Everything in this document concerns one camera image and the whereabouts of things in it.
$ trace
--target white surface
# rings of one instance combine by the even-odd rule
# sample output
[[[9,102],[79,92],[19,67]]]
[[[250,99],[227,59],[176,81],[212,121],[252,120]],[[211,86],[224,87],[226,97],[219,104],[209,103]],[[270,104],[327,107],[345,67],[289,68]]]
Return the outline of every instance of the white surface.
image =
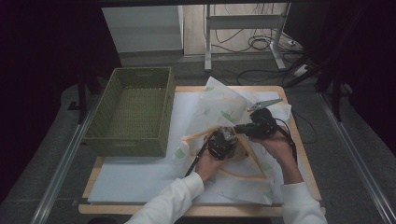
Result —
[[[279,98],[277,92],[253,92],[260,100]],[[90,203],[145,203],[168,184],[181,177],[172,156],[186,132],[200,92],[177,92],[171,118],[168,149],[165,158],[106,158],[88,199]],[[274,201],[282,203],[280,167],[276,167]],[[231,200],[206,191],[194,203],[247,203]]]
[[[117,52],[183,49],[179,6],[103,7]]]

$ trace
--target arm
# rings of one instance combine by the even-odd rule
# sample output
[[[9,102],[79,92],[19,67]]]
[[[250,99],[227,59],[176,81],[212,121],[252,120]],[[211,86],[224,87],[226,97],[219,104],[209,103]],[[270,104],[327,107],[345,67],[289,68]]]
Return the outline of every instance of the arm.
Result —
[[[282,133],[276,132],[269,139],[249,138],[262,144],[279,163],[285,185],[280,186],[283,195],[283,219],[286,224],[327,223],[320,211],[320,204],[311,195],[297,167],[291,148]]]
[[[175,223],[191,207],[192,200],[204,192],[204,181],[216,173],[225,161],[215,161],[206,150],[195,172],[177,179],[134,214],[126,224]]]

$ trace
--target white sleeve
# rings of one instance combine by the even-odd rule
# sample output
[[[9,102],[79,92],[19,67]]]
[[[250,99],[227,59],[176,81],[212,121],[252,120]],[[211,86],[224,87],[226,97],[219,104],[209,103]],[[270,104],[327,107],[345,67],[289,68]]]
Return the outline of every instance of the white sleeve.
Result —
[[[280,186],[283,195],[283,220],[285,224],[327,223],[320,204],[305,182]]]
[[[204,192],[204,182],[195,172],[166,187],[125,224],[175,223],[191,207],[192,200]]]

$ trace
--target person's left hand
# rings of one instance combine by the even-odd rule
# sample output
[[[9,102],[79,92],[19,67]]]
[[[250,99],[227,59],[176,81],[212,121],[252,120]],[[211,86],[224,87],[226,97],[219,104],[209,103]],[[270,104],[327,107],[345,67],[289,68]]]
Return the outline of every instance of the person's left hand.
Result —
[[[205,182],[212,175],[214,175],[225,162],[226,160],[215,160],[212,155],[210,155],[209,151],[205,149],[204,154],[202,154],[201,159],[195,166],[195,173],[197,173]]]

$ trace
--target basket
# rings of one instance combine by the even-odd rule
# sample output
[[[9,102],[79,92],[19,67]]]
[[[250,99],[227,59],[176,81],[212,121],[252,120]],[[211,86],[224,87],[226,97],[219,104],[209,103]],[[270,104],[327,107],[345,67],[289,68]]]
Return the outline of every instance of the basket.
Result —
[[[98,156],[164,157],[174,96],[169,67],[116,68],[82,142]]]

